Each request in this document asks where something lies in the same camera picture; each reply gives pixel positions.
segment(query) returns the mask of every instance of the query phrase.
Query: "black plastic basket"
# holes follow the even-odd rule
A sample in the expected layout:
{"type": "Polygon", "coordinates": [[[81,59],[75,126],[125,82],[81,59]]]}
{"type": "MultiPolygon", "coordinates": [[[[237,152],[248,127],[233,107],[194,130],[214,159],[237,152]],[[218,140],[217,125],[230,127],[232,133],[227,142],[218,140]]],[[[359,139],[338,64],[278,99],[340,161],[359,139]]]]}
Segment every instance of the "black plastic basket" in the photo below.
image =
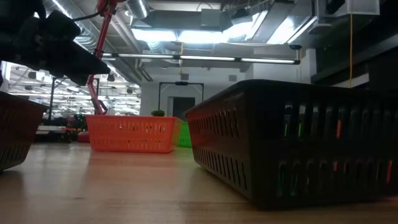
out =
{"type": "Polygon", "coordinates": [[[260,208],[398,192],[397,95],[247,80],[187,119],[195,161],[260,208]]]}
{"type": "Polygon", "coordinates": [[[23,163],[46,106],[0,92],[0,171],[23,163]]]}

